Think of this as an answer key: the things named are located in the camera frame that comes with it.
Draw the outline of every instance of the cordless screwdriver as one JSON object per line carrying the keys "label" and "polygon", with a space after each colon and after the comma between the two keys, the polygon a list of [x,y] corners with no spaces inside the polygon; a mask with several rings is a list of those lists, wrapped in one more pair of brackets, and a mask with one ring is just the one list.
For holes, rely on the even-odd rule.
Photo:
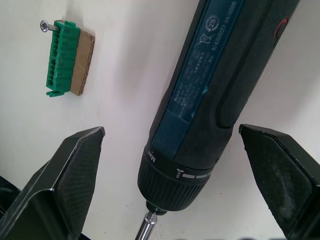
{"label": "cordless screwdriver", "polygon": [[137,183],[149,212],[136,240],[202,190],[298,2],[199,1],[142,154]]}

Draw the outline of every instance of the white wall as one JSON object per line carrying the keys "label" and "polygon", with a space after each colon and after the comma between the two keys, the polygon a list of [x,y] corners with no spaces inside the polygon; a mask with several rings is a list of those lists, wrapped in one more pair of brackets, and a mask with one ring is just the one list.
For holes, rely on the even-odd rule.
{"label": "white wall", "polygon": [[[137,187],[142,150],[197,4],[1,1],[0,175],[23,188],[65,137],[104,126],[83,231],[93,240],[134,239],[146,212]],[[81,97],[46,96],[51,34],[42,33],[39,23],[60,18],[96,36]],[[237,128],[247,123],[285,132],[320,161],[319,22],[320,1],[301,0],[211,179],[189,208],[159,218],[152,239],[283,237],[256,187]]]}

